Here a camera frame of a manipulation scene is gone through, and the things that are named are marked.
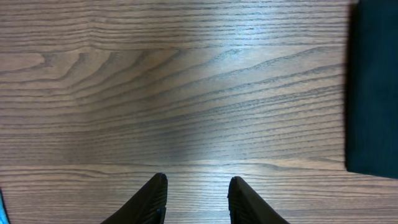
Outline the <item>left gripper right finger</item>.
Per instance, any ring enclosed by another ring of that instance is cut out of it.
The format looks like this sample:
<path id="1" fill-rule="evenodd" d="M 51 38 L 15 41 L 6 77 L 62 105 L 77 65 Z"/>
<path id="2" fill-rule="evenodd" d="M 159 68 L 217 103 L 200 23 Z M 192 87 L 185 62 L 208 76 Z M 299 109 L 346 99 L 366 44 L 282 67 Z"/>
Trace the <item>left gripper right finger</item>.
<path id="1" fill-rule="evenodd" d="M 228 203 L 231 224 L 289 224 L 239 176 L 229 183 Z"/>

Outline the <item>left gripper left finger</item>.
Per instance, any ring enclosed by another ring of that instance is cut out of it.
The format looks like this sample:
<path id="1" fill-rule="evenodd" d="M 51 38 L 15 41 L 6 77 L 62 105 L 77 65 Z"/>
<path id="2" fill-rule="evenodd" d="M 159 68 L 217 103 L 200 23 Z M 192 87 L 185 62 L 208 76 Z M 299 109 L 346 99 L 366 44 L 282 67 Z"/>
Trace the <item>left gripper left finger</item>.
<path id="1" fill-rule="evenodd" d="M 156 173 L 118 211 L 101 224 L 164 224 L 167 176 Z"/>

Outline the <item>black t-shirt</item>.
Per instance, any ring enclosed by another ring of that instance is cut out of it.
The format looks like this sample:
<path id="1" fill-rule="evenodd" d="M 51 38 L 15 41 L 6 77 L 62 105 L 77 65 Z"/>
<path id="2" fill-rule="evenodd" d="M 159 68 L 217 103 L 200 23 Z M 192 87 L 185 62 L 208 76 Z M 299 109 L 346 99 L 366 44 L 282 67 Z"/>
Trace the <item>black t-shirt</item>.
<path id="1" fill-rule="evenodd" d="M 346 68 L 345 165 L 397 178 L 397 0 L 351 8 Z"/>

